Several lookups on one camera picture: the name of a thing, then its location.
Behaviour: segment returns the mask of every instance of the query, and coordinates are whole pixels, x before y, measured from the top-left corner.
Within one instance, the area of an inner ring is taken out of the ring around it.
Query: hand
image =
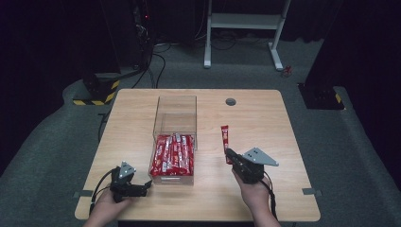
[[[235,179],[241,189],[242,200],[250,208],[253,215],[254,225],[262,226],[280,226],[280,223],[271,213],[269,209],[269,191],[262,183],[247,184],[243,183],[241,178],[232,169]],[[265,177],[262,180],[267,185],[270,185],[269,180]]]
[[[117,216],[130,204],[133,198],[126,198],[119,203],[115,203],[113,192],[106,188],[97,200],[91,216],[88,218],[84,227],[100,227],[116,219]]]

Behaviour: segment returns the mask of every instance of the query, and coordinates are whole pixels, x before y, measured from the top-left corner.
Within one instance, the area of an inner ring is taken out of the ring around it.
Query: white metal frame
[[[225,28],[251,28],[251,29],[271,29],[276,30],[273,43],[269,43],[269,51],[274,61],[276,70],[282,71],[283,64],[277,52],[278,41],[283,30],[284,22],[287,18],[287,12],[291,0],[286,0],[283,11],[280,15],[264,14],[235,14],[235,13],[213,13],[212,0],[209,0],[209,9],[207,17],[206,46],[204,50],[204,67],[212,66],[211,50],[211,32],[212,27]]]

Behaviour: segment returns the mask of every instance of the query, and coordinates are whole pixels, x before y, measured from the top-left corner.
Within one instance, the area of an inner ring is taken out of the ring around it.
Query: gray carpet
[[[210,69],[203,68],[203,48],[157,46],[155,52],[166,59],[159,88],[279,90],[311,184],[323,193],[317,198],[322,218],[297,226],[401,226],[400,192],[375,154],[345,89],[335,88],[346,106],[344,111],[308,110],[298,91],[297,83],[305,82],[322,43],[280,42],[280,57],[293,68],[289,78],[282,78],[272,65],[266,43],[253,41],[257,40],[242,40],[245,44],[229,50],[213,49]],[[224,45],[228,44],[214,42],[219,48]],[[162,66],[162,60],[154,56],[150,69],[155,77]],[[123,79],[118,89],[131,88],[138,79]],[[96,153],[98,114],[105,114],[113,104],[73,105],[80,84],[77,81],[64,90],[65,104],[29,135],[1,177],[0,226],[83,224],[75,218],[78,199],[73,195],[82,189]],[[150,87],[146,73],[136,88]]]

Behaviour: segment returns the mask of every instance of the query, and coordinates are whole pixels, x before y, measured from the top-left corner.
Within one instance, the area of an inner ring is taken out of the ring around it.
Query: wooden table
[[[281,94],[274,90],[122,89],[118,92],[84,190],[94,190],[110,169],[127,161],[136,168],[132,183],[149,181],[153,125],[159,96],[197,96],[198,150],[194,185],[153,184],[120,220],[247,221],[231,166],[225,164],[220,126],[229,125],[229,143],[237,153],[258,147],[279,166],[265,166],[274,186],[281,221],[316,221],[320,211],[310,188]],[[225,103],[236,100],[235,106]],[[110,182],[104,181],[102,188]],[[90,197],[80,197],[76,217],[87,219]]]

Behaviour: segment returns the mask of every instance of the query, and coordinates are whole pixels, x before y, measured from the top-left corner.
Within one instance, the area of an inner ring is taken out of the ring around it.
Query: clear plastic box
[[[174,175],[166,175],[165,173],[160,175],[151,174],[152,165],[155,163],[155,155],[157,156],[156,153],[158,149],[157,145],[158,138],[159,136],[168,136],[168,135],[182,135],[182,136],[185,135],[186,138],[188,138],[187,142],[189,142],[190,138],[193,144],[191,151],[194,154],[195,150],[198,148],[196,96],[159,96],[157,112],[153,128],[154,146],[149,165],[149,176],[152,178],[154,183],[193,184],[194,183],[193,166],[191,175],[187,174],[181,175],[180,173],[174,173]]]

